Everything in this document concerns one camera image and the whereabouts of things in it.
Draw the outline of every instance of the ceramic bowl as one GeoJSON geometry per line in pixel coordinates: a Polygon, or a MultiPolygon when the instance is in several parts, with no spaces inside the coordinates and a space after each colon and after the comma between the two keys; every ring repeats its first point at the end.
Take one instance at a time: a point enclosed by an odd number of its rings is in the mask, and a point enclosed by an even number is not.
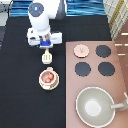
{"type": "Polygon", "coordinates": [[[76,111],[80,119],[94,128],[109,125],[115,116],[112,97],[99,87],[83,89],[76,99],[76,111]]]}

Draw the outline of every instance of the bowl rim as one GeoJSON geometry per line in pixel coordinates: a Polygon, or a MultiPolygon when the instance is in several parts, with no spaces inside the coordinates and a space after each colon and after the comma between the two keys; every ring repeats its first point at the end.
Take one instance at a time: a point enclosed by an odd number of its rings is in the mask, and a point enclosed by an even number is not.
{"type": "Polygon", "coordinates": [[[87,124],[88,126],[91,126],[91,127],[94,127],[94,128],[106,127],[107,125],[109,125],[109,124],[113,121],[113,119],[114,119],[114,117],[115,117],[115,109],[114,109],[114,111],[113,111],[113,115],[112,115],[111,119],[110,119],[107,123],[105,123],[105,124],[103,124],[103,125],[100,125],[100,126],[96,126],[96,125],[91,125],[91,124],[89,124],[88,122],[86,122],[86,121],[81,117],[81,115],[80,115],[80,113],[79,113],[79,110],[78,110],[78,100],[79,100],[79,97],[81,96],[81,94],[82,94],[83,92],[85,92],[86,90],[89,90],[89,89],[98,89],[98,90],[101,90],[101,91],[105,92],[105,93],[108,95],[108,97],[111,99],[112,103],[114,104],[113,98],[112,98],[111,95],[110,95],[107,91],[105,91],[104,89],[102,89],[102,88],[100,88],[100,87],[86,87],[86,88],[84,88],[82,91],[80,91],[80,93],[78,94],[78,96],[77,96],[77,98],[76,98],[76,111],[77,111],[77,114],[78,114],[79,118],[80,118],[85,124],[87,124]]]}

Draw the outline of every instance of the table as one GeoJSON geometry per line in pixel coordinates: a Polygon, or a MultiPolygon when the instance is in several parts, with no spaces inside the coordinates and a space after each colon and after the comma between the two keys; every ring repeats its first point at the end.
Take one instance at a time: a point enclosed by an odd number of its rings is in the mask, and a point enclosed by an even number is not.
{"type": "Polygon", "coordinates": [[[28,17],[11,17],[7,21],[0,50],[1,128],[66,128],[65,42],[111,40],[106,16],[66,17],[63,21],[50,20],[50,24],[52,31],[63,33],[63,43],[50,49],[53,62],[43,65],[44,51],[29,48],[25,42],[30,27],[28,17]],[[53,91],[43,90],[38,83],[39,74],[48,66],[60,76],[59,86],[53,91]]]}

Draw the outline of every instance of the white mug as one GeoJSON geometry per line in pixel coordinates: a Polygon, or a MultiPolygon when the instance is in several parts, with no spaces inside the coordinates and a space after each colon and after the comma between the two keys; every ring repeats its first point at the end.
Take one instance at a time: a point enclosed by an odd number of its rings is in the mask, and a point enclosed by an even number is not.
{"type": "Polygon", "coordinates": [[[39,76],[39,84],[41,87],[45,90],[52,90],[56,88],[59,84],[59,75],[53,71],[52,67],[48,67],[46,70],[44,70],[40,76],[39,76]],[[45,75],[52,73],[53,74],[53,80],[50,83],[45,83],[43,78],[45,75]]]}

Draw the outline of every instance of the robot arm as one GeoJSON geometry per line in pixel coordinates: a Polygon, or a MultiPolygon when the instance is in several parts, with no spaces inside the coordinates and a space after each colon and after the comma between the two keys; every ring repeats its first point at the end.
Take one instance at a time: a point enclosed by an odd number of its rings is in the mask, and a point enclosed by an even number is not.
{"type": "Polygon", "coordinates": [[[67,13],[66,0],[33,0],[28,8],[28,16],[32,28],[28,29],[29,45],[40,44],[39,37],[50,34],[52,44],[62,43],[62,33],[50,32],[49,19],[62,20],[67,13]]]}

